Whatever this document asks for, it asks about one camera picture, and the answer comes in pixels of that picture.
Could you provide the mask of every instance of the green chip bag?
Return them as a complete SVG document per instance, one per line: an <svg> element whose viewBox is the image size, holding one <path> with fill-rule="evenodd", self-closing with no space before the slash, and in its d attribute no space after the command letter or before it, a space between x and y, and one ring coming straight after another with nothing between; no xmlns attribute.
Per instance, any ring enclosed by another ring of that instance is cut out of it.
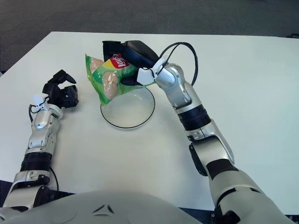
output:
<svg viewBox="0 0 299 224"><path fill-rule="evenodd" d="M113 98L138 89L140 86L128 86L121 83L121 79L134 76L138 70L121 57L113 55L103 62L85 55L87 77L99 95L101 104L108 104Z"/></svg>

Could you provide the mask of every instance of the silver forearm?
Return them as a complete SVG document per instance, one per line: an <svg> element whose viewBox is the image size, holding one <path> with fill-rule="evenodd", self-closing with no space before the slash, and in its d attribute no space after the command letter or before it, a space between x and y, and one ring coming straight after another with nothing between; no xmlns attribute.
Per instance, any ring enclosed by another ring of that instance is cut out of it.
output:
<svg viewBox="0 0 299 224"><path fill-rule="evenodd" d="M234 166L234 155L181 68L168 64L156 78L183 124L196 169L209 177L216 216L224 223L292 223L256 183Z"/></svg>
<svg viewBox="0 0 299 224"><path fill-rule="evenodd" d="M167 64L156 78L158 86L164 90L176 114L178 114L190 141L199 141L215 136L223 145L229 159L235 162L234 154L217 127L209 118L197 93L185 81L183 70L176 64Z"/></svg>
<svg viewBox="0 0 299 224"><path fill-rule="evenodd" d="M50 161L59 128L58 119L62 117L58 107L49 106L52 109L39 111L32 121L32 134L21 170L15 175L3 207L31 209L38 204L38 195L49 190L46 185L50 181Z"/></svg>

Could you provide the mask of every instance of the black rim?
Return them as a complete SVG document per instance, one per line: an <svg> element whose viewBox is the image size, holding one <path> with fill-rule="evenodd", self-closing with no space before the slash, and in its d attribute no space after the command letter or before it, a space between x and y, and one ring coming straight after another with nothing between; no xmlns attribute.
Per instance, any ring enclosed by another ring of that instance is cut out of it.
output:
<svg viewBox="0 0 299 224"><path fill-rule="evenodd" d="M153 97L153 99L154 99L154 109L153 109L152 113L149 115L149 117L148 117L144 122L142 122L142 123L139 124L139 125L132 126L132 127L121 127L121 126L117 126L117 125L115 125L115 124L112 124L112 123L109 122L109 121L105 118L105 116L103 115L102 104L101 104L100 109L101 109L101 114L102 114L103 118L104 118L109 124L111 124L112 126L114 126L114 127L118 127L118 128L121 128L121 129L131 129L131 128L135 128L135 127L139 127L139 126L143 125L145 122L147 122L147 121L151 118L151 116L153 115L153 113L154 113L154 111L155 111L155 107L156 107L156 101L155 101L155 97L154 97L154 95L152 94L152 92L151 92L148 88L145 87L145 89L146 89L147 91L150 92L150 94L152 95L152 97Z"/></svg>

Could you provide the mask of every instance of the black band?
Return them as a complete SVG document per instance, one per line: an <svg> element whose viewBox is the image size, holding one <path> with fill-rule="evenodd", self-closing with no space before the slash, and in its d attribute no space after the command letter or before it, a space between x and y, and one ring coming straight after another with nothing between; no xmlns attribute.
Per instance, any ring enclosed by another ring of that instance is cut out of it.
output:
<svg viewBox="0 0 299 224"><path fill-rule="evenodd" d="M50 153L28 153L25 155L20 171L49 171L52 155Z"/></svg>
<svg viewBox="0 0 299 224"><path fill-rule="evenodd" d="M178 118L186 131L201 128L211 122L211 119L202 104L189 111L178 114Z"/></svg>
<svg viewBox="0 0 299 224"><path fill-rule="evenodd" d="M238 171L239 170L234 167L231 162L227 159L219 159L212 162L209 162L206 166L211 179L213 180L218 174L225 171Z"/></svg>

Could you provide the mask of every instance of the white table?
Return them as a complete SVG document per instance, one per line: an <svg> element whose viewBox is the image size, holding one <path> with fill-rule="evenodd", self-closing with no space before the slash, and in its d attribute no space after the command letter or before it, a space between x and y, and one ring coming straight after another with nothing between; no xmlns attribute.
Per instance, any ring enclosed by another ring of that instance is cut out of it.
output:
<svg viewBox="0 0 299 224"><path fill-rule="evenodd" d="M0 78L0 179L13 181L31 134L32 96L60 69L77 81L79 104L60 121L53 168L60 190L146 192L176 206L214 209L208 180L198 174L189 141L166 96L151 86L156 110L135 130L119 130L100 113L85 71L85 53L103 58L103 40L141 40L158 54L178 41L199 56L194 86L246 171L285 214L299 213L299 40L220 35L52 32ZM194 59L186 47L171 57L186 80ZM55 189L54 178L50 187Z"/></svg>

